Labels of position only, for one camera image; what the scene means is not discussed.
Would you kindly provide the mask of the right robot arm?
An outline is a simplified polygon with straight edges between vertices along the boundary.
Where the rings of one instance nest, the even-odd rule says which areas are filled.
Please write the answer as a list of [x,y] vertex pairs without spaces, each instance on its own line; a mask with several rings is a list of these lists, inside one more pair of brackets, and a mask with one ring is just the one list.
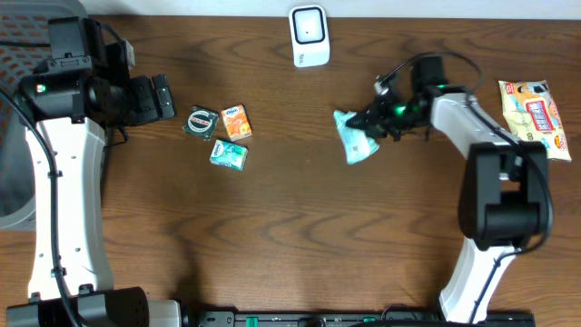
[[443,58],[442,52],[426,52],[404,61],[411,73],[408,101],[397,91],[395,71],[378,76],[374,100],[344,125],[366,140],[399,141],[420,127],[437,130],[462,154],[458,224],[464,240],[438,308],[450,325],[478,326],[508,266],[538,250],[551,234],[547,149],[500,126],[481,108],[473,88],[451,84]]

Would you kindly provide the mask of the white blue snack bag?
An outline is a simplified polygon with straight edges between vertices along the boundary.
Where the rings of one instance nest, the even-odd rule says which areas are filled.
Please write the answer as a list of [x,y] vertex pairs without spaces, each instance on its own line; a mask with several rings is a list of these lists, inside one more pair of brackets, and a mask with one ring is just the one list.
[[566,134],[546,80],[498,82],[509,130],[523,141],[540,142],[549,160],[571,162]]

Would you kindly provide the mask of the green Kleenex tissue pack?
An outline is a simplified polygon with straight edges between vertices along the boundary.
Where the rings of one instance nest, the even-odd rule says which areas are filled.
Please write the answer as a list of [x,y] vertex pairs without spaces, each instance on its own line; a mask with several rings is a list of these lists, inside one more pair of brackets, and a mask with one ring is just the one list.
[[217,140],[212,148],[210,163],[242,171],[247,155],[246,147]]

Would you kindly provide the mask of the teal wet wipes pack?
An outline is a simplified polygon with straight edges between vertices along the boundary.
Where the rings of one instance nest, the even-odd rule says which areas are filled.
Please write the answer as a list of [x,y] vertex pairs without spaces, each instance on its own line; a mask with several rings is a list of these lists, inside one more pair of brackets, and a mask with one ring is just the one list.
[[379,144],[372,138],[358,129],[347,126],[347,121],[356,115],[355,112],[342,112],[335,110],[333,118],[335,120],[337,132],[344,146],[347,164],[359,163],[379,149]]

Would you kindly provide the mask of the orange Kleenex tissue pack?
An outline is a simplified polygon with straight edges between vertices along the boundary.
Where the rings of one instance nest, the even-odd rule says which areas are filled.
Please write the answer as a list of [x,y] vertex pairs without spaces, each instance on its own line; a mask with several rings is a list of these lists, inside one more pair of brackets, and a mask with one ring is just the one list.
[[221,111],[222,121],[229,138],[234,142],[252,135],[252,129],[243,104]]

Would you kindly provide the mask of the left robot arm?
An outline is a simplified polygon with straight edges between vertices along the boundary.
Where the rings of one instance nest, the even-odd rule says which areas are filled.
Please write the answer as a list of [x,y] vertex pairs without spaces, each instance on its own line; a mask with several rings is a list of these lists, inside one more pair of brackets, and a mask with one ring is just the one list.
[[101,178],[109,129],[173,118],[163,74],[133,77],[130,43],[109,26],[70,16],[48,23],[50,57],[8,103],[25,126],[33,160],[35,254],[28,301],[7,309],[11,326],[186,326],[176,300],[118,289],[103,240]]

